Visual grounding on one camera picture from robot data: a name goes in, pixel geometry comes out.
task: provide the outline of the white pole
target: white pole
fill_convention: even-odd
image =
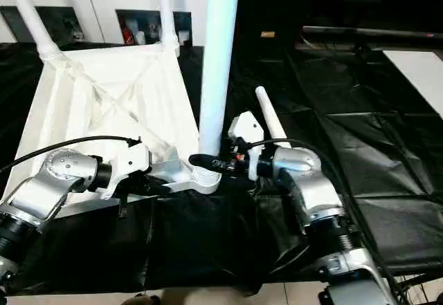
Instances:
[[[44,27],[40,16],[33,6],[31,0],[15,0],[23,20],[37,44],[37,50],[42,60],[61,55],[57,45],[53,42]]]
[[[237,0],[208,0],[200,104],[201,154],[217,155],[220,150],[236,12]],[[196,168],[194,175],[199,184],[217,188],[219,174]]]
[[[174,15],[171,10],[170,0],[160,0],[160,18],[161,18],[161,41],[167,47],[176,49],[179,53],[179,40],[175,34]]]
[[[258,86],[255,89],[255,94],[257,95],[258,102],[262,107],[264,120],[266,121],[266,125],[268,126],[271,137],[274,139],[286,138],[286,133],[284,132],[277,113],[275,113],[274,107],[272,106],[268,93],[266,93],[264,87]],[[288,142],[278,142],[276,145],[284,148],[291,148],[291,144]]]

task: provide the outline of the black tarp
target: black tarp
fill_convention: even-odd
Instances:
[[[188,48],[179,58],[196,119],[201,56],[200,48]],[[3,164],[17,149],[41,68],[33,45],[0,49]],[[245,110],[265,127],[258,85],[287,135],[343,170],[394,273],[441,270],[443,121],[383,53],[236,53],[226,127]],[[111,207],[54,220],[9,293],[214,285],[254,291],[264,282],[315,279],[304,269],[310,251],[284,199],[266,181],[250,190],[248,182],[224,178],[209,196],[187,191],[132,203],[126,219]]]

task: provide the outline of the screw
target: screw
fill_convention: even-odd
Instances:
[[[14,274],[10,271],[7,271],[5,274],[5,279],[12,279],[12,277],[14,276]]]

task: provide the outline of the black cable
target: black cable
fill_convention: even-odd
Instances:
[[[369,228],[368,223],[366,222],[366,219],[356,202],[355,198],[352,196],[352,190],[347,185],[347,181],[344,180],[345,175],[342,175],[341,172],[337,170],[335,165],[332,163],[330,159],[327,158],[327,156],[320,151],[319,149],[307,145],[305,142],[296,140],[296,139],[289,139],[289,138],[276,138],[276,139],[268,139],[268,140],[261,140],[253,143],[246,144],[247,149],[250,149],[252,147],[265,145],[265,144],[271,144],[271,143],[277,143],[277,142],[290,142],[295,145],[300,145],[301,147],[308,148],[312,150],[314,153],[318,155],[318,157],[327,164],[327,166],[331,169],[332,173],[335,174],[336,180],[339,182],[339,185],[343,191],[342,197],[345,199],[345,204],[349,207],[351,210],[352,215],[354,216],[354,222],[356,223],[356,227],[361,231],[362,241],[365,244],[366,248],[370,252],[370,254],[373,256],[375,262],[380,266],[382,269],[386,279],[388,280],[389,286],[391,289],[393,289],[398,296],[401,297],[401,300],[405,304],[410,304],[408,301],[408,298],[404,295],[403,290],[400,288],[399,284],[395,280],[394,276],[392,275],[391,271],[387,267],[386,263],[384,262],[383,257],[380,255],[377,242],[375,241],[372,232]]]
[[[33,151],[32,153],[26,154],[25,156],[22,156],[21,158],[18,158],[16,160],[12,161],[11,163],[9,163],[8,165],[5,165],[4,167],[2,167],[0,169],[0,173],[18,165],[19,163],[29,160],[30,158],[34,158],[40,154],[46,153],[47,151],[52,151],[52,150],[60,148],[60,147],[64,147],[64,146],[68,146],[68,145],[72,145],[72,144],[77,144],[79,142],[93,141],[93,140],[120,140],[120,141],[127,142],[127,144],[130,147],[140,143],[140,139],[135,140],[135,139],[126,138],[126,137],[119,137],[119,136],[91,136],[91,137],[83,137],[83,138],[67,140],[67,141],[59,142],[59,143],[51,145],[51,146],[47,146],[42,149],[38,149],[37,151]]]
[[[420,289],[422,290],[424,299],[426,300],[427,303],[429,303],[428,295],[426,294],[426,291],[424,290],[423,283],[420,283]]]
[[[267,139],[267,140],[261,140],[261,141],[257,141],[257,142],[247,143],[246,148],[251,149],[252,147],[265,145],[265,144],[275,144],[276,142],[292,142],[293,144],[308,148],[308,146],[303,141],[299,141],[296,139],[288,139],[288,138]]]

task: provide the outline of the tiled floor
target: tiled floor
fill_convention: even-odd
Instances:
[[[150,291],[148,295],[162,297],[162,305],[319,305],[317,294],[325,288],[320,282],[265,284],[260,292],[243,298],[230,288],[174,289]],[[443,279],[425,284],[429,301],[443,291]],[[410,292],[411,304],[425,302],[421,290]],[[134,294],[108,293],[97,295],[45,295],[10,297],[9,305],[120,305]]]

